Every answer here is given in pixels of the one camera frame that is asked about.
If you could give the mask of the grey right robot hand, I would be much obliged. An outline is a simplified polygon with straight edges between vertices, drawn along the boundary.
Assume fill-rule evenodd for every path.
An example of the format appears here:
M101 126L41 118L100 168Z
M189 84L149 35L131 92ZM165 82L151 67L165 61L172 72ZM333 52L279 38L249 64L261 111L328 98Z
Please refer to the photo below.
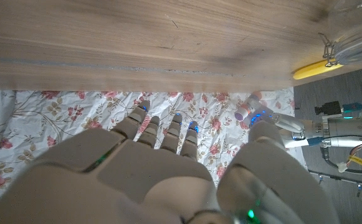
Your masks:
M0 223L338 223L316 180L259 121L215 183L197 160L198 124L183 144L175 116L159 149L159 119L137 130L140 103L113 129L89 129L33 160L0 196Z

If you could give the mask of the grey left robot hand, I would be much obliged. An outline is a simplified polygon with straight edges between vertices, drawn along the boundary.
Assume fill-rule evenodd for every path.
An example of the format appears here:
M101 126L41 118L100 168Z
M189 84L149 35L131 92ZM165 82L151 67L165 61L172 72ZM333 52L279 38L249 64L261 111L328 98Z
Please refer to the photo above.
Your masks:
M244 105L247 107L247 113L244 114L243 122L249 128L252 128L259 121L266 121L278 128L286 148L308 145L305 125L302 121L293 116L276 113L252 98L248 98Z

